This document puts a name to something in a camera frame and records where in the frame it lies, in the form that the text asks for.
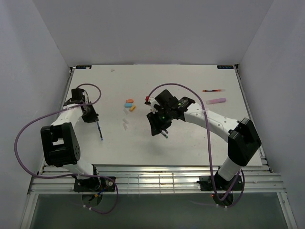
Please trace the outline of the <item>blue thin pen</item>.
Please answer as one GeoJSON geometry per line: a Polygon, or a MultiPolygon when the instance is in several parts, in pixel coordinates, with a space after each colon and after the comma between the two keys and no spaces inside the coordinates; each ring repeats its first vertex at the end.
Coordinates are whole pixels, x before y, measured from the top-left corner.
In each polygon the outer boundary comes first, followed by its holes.
{"type": "Polygon", "coordinates": [[[101,141],[103,141],[102,130],[101,130],[101,127],[100,127],[100,124],[99,124],[98,121],[96,121],[96,125],[97,125],[97,128],[98,128],[98,132],[99,132],[99,135],[100,135],[100,139],[101,139],[101,141]]]}

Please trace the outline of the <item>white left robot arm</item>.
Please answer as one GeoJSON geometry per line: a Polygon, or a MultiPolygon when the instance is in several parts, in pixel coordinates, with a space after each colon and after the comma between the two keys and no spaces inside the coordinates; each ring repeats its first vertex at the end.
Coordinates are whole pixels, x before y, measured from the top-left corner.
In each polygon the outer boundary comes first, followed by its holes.
{"type": "Polygon", "coordinates": [[[49,166],[63,167],[77,179],[85,179],[85,186],[94,191],[101,186],[101,179],[94,174],[94,166],[81,157],[74,131],[80,120],[88,124],[99,121],[92,105],[66,104],[51,125],[41,128],[44,159],[49,166]]]}

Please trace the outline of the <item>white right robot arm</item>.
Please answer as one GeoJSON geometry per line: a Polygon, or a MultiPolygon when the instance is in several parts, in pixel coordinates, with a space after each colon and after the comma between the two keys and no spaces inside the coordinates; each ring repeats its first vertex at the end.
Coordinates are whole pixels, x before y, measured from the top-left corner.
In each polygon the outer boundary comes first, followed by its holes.
{"type": "Polygon", "coordinates": [[[188,97],[180,100],[174,96],[165,99],[147,97],[145,104],[151,108],[147,118],[153,136],[166,134],[172,121],[177,119],[205,128],[228,144],[227,159],[214,176],[220,189],[227,189],[233,183],[234,176],[249,163],[262,144],[252,120],[235,120],[206,111],[188,97]]]}

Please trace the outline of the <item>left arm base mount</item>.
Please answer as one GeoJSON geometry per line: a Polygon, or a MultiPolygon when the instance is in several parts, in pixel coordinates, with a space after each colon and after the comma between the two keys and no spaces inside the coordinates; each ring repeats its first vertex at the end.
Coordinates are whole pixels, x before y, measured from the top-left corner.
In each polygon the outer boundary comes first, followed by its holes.
{"type": "Polygon", "coordinates": [[[87,179],[75,179],[74,192],[114,192],[116,177],[110,177],[112,181],[105,178],[91,177],[87,179]]]}

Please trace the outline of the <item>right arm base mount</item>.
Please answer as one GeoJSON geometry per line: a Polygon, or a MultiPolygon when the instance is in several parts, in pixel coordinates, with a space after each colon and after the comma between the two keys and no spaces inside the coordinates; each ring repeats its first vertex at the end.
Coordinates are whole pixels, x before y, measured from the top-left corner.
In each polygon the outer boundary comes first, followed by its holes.
{"type": "MultiPolygon", "coordinates": [[[[226,181],[219,175],[214,175],[215,187],[217,191],[241,191],[243,187],[242,177],[237,176],[237,180],[234,181],[232,178],[230,181],[226,181]]],[[[213,191],[212,178],[211,176],[200,176],[199,180],[196,182],[200,185],[201,191],[213,191]]]]}

